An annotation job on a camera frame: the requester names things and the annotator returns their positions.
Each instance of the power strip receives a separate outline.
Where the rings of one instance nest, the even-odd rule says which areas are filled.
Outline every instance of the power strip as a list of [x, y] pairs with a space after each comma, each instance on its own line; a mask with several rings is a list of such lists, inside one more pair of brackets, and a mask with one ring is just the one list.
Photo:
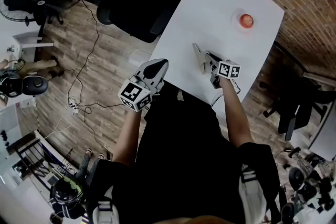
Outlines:
[[69, 100], [69, 107], [72, 108], [73, 113], [78, 113], [78, 108], [76, 107], [76, 104], [72, 101], [72, 99]]

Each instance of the black shirt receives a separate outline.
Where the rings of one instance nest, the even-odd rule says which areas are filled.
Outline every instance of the black shirt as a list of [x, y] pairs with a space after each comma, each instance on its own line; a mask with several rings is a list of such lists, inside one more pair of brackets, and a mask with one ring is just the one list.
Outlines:
[[164, 95], [151, 104], [132, 167], [98, 164], [89, 191], [89, 216], [98, 197], [114, 185], [112, 201], [121, 224], [202, 215], [244, 223], [238, 192], [242, 163], [256, 171], [267, 201], [275, 199], [279, 177], [270, 147], [234, 147], [222, 137], [209, 105], [185, 93], [183, 97], [178, 101]]

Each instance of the black and white marker cube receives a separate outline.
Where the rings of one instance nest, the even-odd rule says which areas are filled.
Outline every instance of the black and white marker cube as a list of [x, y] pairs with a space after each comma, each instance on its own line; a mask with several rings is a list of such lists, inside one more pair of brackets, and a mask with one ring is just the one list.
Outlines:
[[138, 112], [152, 101], [150, 93], [150, 90], [126, 80], [118, 92], [118, 96], [123, 104]]
[[229, 62], [220, 61], [218, 66], [218, 75], [227, 79], [237, 79], [240, 73], [240, 65]]

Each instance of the white desk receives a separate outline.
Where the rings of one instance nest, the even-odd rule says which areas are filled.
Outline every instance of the white desk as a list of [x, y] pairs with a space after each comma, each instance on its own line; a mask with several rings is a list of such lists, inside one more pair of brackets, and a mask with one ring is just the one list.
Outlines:
[[[254, 26], [238, 27], [237, 15], [250, 14]], [[283, 10], [272, 0], [181, 0], [151, 59], [166, 58], [169, 69], [164, 80], [211, 103], [220, 94], [210, 83], [210, 73], [202, 75], [192, 43], [241, 65], [238, 83], [243, 100], [256, 79], [277, 35]], [[214, 105], [223, 114], [224, 100]]]

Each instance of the black helmet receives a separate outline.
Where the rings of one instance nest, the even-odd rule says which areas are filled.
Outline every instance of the black helmet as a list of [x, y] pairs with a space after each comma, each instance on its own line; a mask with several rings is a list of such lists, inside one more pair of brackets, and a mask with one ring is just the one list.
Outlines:
[[67, 176], [55, 183], [52, 195], [61, 205], [78, 202], [83, 196], [83, 188], [74, 179]]

